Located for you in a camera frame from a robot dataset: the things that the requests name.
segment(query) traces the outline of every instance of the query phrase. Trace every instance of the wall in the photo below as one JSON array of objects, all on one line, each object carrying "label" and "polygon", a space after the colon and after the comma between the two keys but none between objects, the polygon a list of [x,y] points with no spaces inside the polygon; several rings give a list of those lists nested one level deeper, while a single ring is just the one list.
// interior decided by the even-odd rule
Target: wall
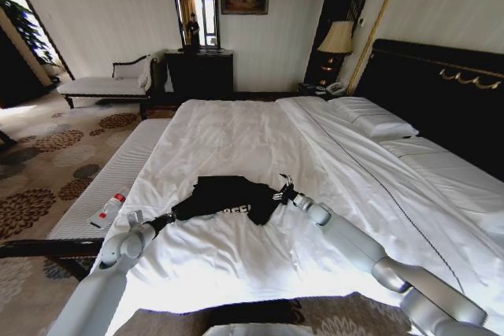
[{"label": "wall", "polygon": [[[113,61],[180,47],[173,0],[31,0],[76,78]],[[266,16],[220,15],[235,51],[235,90],[292,90],[302,81],[323,0],[269,0]]]},{"label": "wall", "polygon": [[[344,83],[348,83],[354,72],[382,2],[366,1],[361,17],[366,18],[367,24],[365,28],[356,29],[354,52],[345,60],[340,76]],[[390,0],[375,39],[397,39],[502,54],[503,21],[502,0]]]}]

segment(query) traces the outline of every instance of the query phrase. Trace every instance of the mirror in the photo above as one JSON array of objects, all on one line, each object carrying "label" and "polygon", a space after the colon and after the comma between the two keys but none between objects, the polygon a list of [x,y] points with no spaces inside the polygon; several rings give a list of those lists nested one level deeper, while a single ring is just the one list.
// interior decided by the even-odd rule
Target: mirror
[{"label": "mirror", "polygon": [[175,0],[184,49],[220,48],[217,0]]}]

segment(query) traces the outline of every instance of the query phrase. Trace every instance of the patterned carpet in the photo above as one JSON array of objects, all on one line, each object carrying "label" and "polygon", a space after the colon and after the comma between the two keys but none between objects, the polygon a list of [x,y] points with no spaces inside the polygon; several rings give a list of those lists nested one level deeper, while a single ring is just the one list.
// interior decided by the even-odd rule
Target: patterned carpet
[{"label": "patterned carpet", "polygon": [[[0,129],[18,144],[0,153],[0,240],[44,238],[140,122],[133,103],[76,100],[56,93],[0,109]],[[170,109],[149,118],[171,118]],[[77,281],[44,258],[0,260],[2,335],[45,335]],[[268,322],[316,334],[406,334],[397,308],[360,294],[229,305],[186,315],[140,311],[119,335],[201,335],[216,324]]]}]

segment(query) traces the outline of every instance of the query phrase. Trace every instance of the black t-shirt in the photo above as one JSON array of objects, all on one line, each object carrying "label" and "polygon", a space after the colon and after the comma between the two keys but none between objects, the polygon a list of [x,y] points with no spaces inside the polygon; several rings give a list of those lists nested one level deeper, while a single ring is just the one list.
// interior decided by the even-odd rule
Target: black t-shirt
[{"label": "black t-shirt", "polygon": [[199,176],[192,195],[173,206],[178,220],[216,212],[246,212],[255,224],[266,224],[280,201],[276,190],[242,176]]}]

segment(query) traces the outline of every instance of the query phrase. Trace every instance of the telephone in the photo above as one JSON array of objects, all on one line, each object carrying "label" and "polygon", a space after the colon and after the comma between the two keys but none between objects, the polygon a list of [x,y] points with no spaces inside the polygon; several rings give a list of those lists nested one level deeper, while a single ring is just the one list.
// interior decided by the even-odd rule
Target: telephone
[{"label": "telephone", "polygon": [[341,82],[334,82],[333,84],[329,84],[327,87],[325,87],[325,90],[332,94],[333,96],[336,96],[338,94],[343,94],[345,90],[345,86]]}]

